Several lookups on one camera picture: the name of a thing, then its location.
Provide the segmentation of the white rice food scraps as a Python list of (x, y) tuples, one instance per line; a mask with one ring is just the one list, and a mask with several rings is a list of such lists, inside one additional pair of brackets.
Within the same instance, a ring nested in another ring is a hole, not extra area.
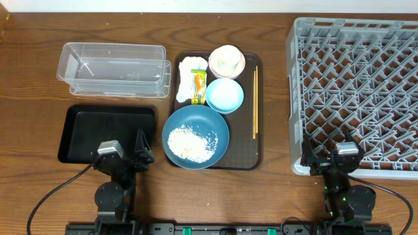
[(207, 135), (194, 131), (192, 126), (182, 125), (169, 133), (168, 145), (173, 154), (194, 163), (208, 161), (217, 150), (217, 133)]

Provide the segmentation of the small light blue bowl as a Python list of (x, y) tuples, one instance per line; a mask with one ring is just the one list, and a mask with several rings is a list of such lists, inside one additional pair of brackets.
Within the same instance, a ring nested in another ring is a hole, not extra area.
[(211, 82), (206, 89), (208, 106), (220, 114), (230, 114), (244, 101), (244, 91), (235, 80), (220, 78)]

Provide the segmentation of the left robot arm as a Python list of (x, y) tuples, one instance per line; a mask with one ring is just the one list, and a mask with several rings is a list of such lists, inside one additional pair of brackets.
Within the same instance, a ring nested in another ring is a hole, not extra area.
[(137, 132), (132, 154), (117, 140), (102, 142), (93, 158), (93, 168), (110, 176), (95, 192), (97, 218), (94, 234), (145, 234), (146, 225), (135, 216), (137, 173), (155, 161), (146, 135)]

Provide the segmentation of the yellow green snack wrapper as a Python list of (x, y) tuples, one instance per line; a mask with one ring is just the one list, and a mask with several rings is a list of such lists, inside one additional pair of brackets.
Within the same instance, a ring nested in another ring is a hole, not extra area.
[(192, 69), (193, 75), (193, 95), (191, 104), (204, 105), (206, 101), (206, 77), (207, 73), (204, 70)]

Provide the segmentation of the white napkin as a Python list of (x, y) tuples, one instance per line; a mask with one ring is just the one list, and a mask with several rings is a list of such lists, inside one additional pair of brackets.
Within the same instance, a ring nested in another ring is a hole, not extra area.
[(185, 57), (179, 64), (180, 85), (176, 95), (176, 100), (180, 103), (192, 98), (193, 95), (193, 75), (192, 69), (206, 71), (208, 62), (203, 57)]

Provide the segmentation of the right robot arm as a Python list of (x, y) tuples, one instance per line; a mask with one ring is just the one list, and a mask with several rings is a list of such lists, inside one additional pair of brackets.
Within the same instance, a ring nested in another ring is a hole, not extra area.
[(301, 164), (310, 167), (311, 176), (323, 177), (325, 208), (331, 215), (313, 229), (313, 234), (366, 233), (365, 223), (372, 220), (376, 192), (349, 182), (349, 174), (360, 167), (363, 155), (364, 150), (349, 132), (327, 157), (315, 156), (310, 136), (304, 135)]

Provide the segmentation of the large dark blue plate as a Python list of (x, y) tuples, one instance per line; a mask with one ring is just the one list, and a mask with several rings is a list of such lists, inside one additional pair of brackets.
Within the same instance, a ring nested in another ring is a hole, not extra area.
[[(168, 145), (169, 133), (182, 125), (190, 125), (194, 131), (203, 135), (212, 131), (217, 133), (217, 150), (208, 161), (194, 163), (190, 160), (181, 159), (171, 152)], [(217, 163), (224, 156), (229, 146), (229, 139), (229, 128), (225, 119), (213, 109), (203, 105), (189, 105), (175, 111), (167, 119), (162, 132), (163, 149), (168, 159), (175, 165), (189, 170), (200, 170)]]

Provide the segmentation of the cream cup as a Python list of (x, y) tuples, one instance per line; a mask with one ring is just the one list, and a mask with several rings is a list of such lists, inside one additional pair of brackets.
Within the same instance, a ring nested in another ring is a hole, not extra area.
[(215, 49), (211, 54), (211, 66), (223, 76), (228, 76), (235, 72), (240, 62), (241, 52), (232, 45), (224, 45)]

